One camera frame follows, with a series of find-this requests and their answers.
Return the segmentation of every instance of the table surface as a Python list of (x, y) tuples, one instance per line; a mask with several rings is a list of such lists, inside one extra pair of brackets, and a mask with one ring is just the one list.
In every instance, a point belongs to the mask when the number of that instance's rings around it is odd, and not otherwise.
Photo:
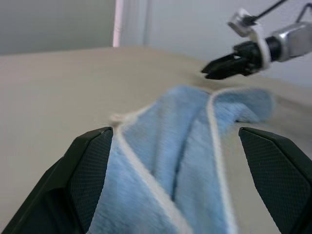
[(304, 105), (312, 100), (309, 89), (259, 76), (205, 80), (205, 64), (140, 47), (0, 57), (0, 231), (75, 137), (176, 85), (257, 84)]

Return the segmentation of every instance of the blue towel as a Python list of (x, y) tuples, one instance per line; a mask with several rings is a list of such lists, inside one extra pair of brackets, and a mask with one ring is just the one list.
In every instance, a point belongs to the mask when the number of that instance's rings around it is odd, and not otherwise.
[(88, 233), (237, 233), (219, 139), (272, 110), (261, 89), (179, 86), (125, 115)]

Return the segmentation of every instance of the white wall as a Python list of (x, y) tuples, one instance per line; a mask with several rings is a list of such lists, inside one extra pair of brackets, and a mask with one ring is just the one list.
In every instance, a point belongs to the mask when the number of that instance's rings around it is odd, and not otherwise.
[(0, 0), (0, 55), (112, 46), (115, 0)]
[[(125, 1), (121, 46), (148, 45), (203, 60), (232, 52), (240, 38), (227, 26), (240, 7), (259, 14), (277, 0), (131, 0)], [(308, 0), (289, 0), (260, 20), (265, 32), (293, 23)], [(305, 19), (311, 20), (310, 13)], [(273, 63), (263, 75), (312, 87), (312, 54)]]

